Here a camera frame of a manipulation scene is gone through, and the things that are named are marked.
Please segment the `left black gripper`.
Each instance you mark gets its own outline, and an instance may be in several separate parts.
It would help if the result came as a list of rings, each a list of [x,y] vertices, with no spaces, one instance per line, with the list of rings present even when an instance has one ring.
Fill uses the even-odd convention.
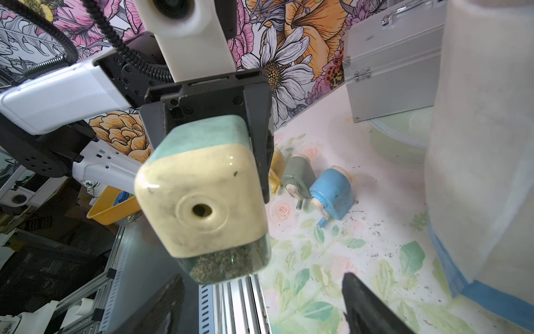
[[[268,172],[274,153],[271,105],[268,75],[257,68],[155,86],[147,90],[139,114],[153,149],[177,126],[225,115],[243,118],[268,203]]]

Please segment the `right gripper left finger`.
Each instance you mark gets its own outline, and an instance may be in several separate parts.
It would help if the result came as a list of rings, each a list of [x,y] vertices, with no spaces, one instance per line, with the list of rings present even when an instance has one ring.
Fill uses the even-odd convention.
[[[185,292],[183,277],[172,277],[113,333],[177,333]]]

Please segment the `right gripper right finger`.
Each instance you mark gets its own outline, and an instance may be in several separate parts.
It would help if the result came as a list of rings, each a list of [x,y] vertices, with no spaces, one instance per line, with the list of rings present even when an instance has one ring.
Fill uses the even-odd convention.
[[[354,273],[345,273],[342,294],[351,334],[414,333]]]

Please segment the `yellow pencil sharpener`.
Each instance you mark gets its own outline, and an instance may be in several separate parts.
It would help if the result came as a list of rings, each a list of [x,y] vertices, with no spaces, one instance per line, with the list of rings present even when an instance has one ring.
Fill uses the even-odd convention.
[[[283,185],[282,176],[284,175],[285,166],[286,163],[284,155],[278,148],[275,148],[268,174],[268,181],[272,186],[272,194],[276,194],[278,189]]]

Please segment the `dark green pencil sharpener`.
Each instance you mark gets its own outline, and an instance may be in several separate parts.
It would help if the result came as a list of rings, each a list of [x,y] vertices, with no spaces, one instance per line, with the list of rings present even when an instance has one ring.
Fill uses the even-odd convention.
[[[312,199],[310,187],[315,181],[316,177],[308,157],[295,154],[287,160],[282,184],[289,195],[297,200],[297,210],[302,209],[306,200]]]

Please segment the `teal square pencil sharpener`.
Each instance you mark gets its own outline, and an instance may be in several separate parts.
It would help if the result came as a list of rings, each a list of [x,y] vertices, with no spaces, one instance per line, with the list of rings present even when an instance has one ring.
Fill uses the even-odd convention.
[[[175,260],[242,246],[268,233],[256,161],[239,116],[174,128],[142,165],[134,188]]]

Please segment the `blue pencil sharpener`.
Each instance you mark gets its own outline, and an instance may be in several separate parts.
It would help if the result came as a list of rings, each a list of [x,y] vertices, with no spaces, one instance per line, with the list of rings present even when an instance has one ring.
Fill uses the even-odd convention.
[[[349,174],[339,166],[325,170],[310,187],[311,204],[321,214],[323,228],[330,218],[341,221],[355,204]]]

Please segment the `clear teal shavings tray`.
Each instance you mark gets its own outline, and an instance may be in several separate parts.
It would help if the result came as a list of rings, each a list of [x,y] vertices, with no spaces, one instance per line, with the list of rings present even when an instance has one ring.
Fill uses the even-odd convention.
[[[179,258],[178,264],[199,285],[213,285],[256,274],[271,261],[268,233],[258,240],[201,256]]]

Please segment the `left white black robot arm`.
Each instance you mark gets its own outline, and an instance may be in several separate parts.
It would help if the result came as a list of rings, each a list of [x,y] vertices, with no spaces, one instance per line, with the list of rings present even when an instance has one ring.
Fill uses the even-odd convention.
[[[1,94],[1,146],[26,169],[133,192],[133,154],[158,148],[173,129],[235,115],[246,123],[261,192],[269,200],[271,89],[260,69],[239,72],[226,47],[237,35],[236,1],[139,1],[145,33],[123,40],[98,1],[84,1],[111,45],[84,61],[52,22],[21,1],[1,5],[63,47]]]

